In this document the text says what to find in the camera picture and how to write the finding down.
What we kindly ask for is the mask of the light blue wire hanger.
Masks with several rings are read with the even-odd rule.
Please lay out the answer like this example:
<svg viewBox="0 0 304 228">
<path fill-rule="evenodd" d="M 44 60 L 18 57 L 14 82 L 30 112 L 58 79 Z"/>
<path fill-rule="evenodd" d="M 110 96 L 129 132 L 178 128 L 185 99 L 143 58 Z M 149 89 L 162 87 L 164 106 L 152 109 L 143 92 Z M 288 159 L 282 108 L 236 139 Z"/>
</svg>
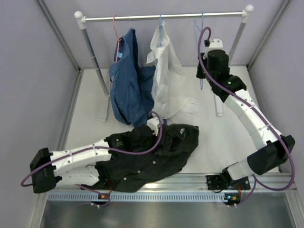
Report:
<svg viewBox="0 0 304 228">
<path fill-rule="evenodd" d="M 202 17 L 201 17 L 201 24 L 199 26 L 198 22 L 196 19 L 194 19 L 194 35 L 195 35 L 195 42 L 198 46 L 198 40 L 201 34 L 201 31 L 203 30 L 203 23 L 204 23 L 204 16 L 203 16 L 203 11 L 202 13 Z M 203 90 L 203 79 L 200 79 L 200 90 Z"/>
</svg>

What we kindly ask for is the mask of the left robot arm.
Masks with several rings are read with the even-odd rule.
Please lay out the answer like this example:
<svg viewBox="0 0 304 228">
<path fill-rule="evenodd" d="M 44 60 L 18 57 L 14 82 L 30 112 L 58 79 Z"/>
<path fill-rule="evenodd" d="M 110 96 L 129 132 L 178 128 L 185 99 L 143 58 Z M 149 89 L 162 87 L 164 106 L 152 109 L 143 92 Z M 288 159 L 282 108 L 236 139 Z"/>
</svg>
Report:
<svg viewBox="0 0 304 228">
<path fill-rule="evenodd" d="M 98 173 L 98 162 L 108 162 L 119 154 L 147 154 L 156 148 L 161 133 L 157 125 L 141 125 L 80 148 L 52 152 L 40 149 L 29 165 L 33 192 L 40 194 L 57 186 L 77 184 L 101 190 L 107 185 L 107 177 Z"/>
</svg>

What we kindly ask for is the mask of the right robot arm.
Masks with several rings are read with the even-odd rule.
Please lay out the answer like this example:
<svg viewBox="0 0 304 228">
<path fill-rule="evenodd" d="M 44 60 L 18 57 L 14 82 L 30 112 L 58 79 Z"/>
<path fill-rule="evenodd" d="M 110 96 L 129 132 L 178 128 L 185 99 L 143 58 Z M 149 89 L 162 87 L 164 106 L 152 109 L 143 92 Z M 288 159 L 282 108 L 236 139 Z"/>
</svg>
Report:
<svg viewBox="0 0 304 228">
<path fill-rule="evenodd" d="M 291 135 L 284 136 L 266 119 L 252 100 L 240 77 L 230 74 L 228 55 L 212 50 L 198 56 L 197 78 L 204 78 L 212 92 L 237 116 L 251 137 L 256 152 L 222 171 L 221 184 L 231 189 L 238 180 L 264 173 L 287 162 L 295 145 Z"/>
</svg>

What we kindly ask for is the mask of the black pinstriped shirt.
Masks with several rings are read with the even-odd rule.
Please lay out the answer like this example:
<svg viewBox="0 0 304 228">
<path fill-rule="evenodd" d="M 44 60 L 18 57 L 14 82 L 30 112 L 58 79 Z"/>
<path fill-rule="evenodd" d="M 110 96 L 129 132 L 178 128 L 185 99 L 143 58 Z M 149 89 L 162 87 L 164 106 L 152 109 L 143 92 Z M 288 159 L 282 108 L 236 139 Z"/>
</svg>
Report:
<svg viewBox="0 0 304 228">
<path fill-rule="evenodd" d="M 155 182 L 182 170 L 199 144 L 199 128 L 189 124 L 163 125 L 157 147 L 143 155 L 115 155 L 95 166 L 101 176 Z"/>
</svg>

